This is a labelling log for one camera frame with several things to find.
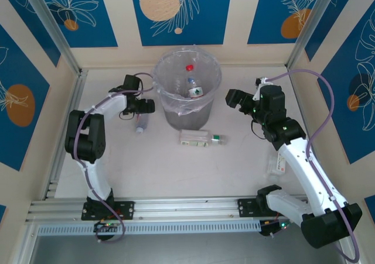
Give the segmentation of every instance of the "orange circle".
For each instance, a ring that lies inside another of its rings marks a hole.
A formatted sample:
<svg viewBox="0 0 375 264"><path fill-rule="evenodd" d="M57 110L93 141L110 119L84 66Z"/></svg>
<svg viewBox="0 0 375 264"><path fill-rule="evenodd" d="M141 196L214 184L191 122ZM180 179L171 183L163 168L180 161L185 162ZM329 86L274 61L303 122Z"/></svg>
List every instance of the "orange circle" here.
<svg viewBox="0 0 375 264"><path fill-rule="evenodd" d="M12 85L9 87L5 99L9 102L6 105L6 112L15 125L26 127L31 124L35 113L35 99L30 88L23 84Z"/></svg>
<svg viewBox="0 0 375 264"><path fill-rule="evenodd" d="M78 30L78 23L71 19L66 19L64 21L64 26L66 27L66 29L71 30L71 31Z"/></svg>
<svg viewBox="0 0 375 264"><path fill-rule="evenodd" d="M286 18L281 26L281 35L286 39L295 39L298 37L310 12L311 9L303 9L298 14L295 13Z"/></svg>
<svg viewBox="0 0 375 264"><path fill-rule="evenodd" d="M352 94L351 96L348 97L347 102L346 102L347 107L351 111L357 111L359 107L359 98L358 96Z"/></svg>

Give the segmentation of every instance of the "black cable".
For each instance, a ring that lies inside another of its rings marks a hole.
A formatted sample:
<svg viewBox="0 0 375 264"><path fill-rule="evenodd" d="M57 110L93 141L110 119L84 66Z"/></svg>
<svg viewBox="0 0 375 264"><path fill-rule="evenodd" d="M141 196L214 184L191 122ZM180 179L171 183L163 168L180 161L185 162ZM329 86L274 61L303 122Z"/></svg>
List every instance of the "black cable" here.
<svg viewBox="0 0 375 264"><path fill-rule="evenodd" d="M255 121L254 119L251 121L251 131L253 132L253 134L254 134L257 138L262 139L262 140L265 140L265 138L260 137L259 135L257 135L257 134L254 132L253 124L254 124L255 122L256 122L256 121Z"/></svg>

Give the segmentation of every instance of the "bottle label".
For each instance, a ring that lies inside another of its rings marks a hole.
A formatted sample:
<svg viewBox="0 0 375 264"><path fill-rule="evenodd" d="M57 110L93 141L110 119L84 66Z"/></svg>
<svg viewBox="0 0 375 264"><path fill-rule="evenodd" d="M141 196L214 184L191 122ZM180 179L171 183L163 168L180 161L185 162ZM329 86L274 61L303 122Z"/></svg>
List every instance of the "bottle label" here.
<svg viewBox="0 0 375 264"><path fill-rule="evenodd" d="M201 87L195 87L189 89L190 98L197 98L203 96L203 89Z"/></svg>
<svg viewBox="0 0 375 264"><path fill-rule="evenodd" d="M208 143L207 142L197 142L197 141L181 141L181 145L207 147Z"/></svg>

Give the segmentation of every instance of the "red bottle cap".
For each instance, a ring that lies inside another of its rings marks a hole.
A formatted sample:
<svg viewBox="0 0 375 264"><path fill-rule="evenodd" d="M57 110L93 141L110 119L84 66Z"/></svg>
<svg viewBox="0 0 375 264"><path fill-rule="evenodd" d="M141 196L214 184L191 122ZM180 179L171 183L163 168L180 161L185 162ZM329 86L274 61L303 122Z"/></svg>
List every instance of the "red bottle cap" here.
<svg viewBox="0 0 375 264"><path fill-rule="evenodd" d="M192 64L186 66L186 71L190 72L194 70L194 66Z"/></svg>

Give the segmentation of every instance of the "plastic bag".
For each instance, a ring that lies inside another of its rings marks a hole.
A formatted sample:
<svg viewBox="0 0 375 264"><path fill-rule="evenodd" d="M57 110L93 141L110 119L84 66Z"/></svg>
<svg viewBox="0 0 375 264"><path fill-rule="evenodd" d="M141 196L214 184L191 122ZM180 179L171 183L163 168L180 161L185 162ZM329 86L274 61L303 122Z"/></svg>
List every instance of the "plastic bag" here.
<svg viewBox="0 0 375 264"><path fill-rule="evenodd" d="M186 66L194 66L194 77L199 80L204 95L199 98L185 97ZM221 83L219 62L210 53L197 46L184 46L167 52L156 64L152 75L154 86L167 112L179 116L198 112L213 101L214 93Z"/></svg>

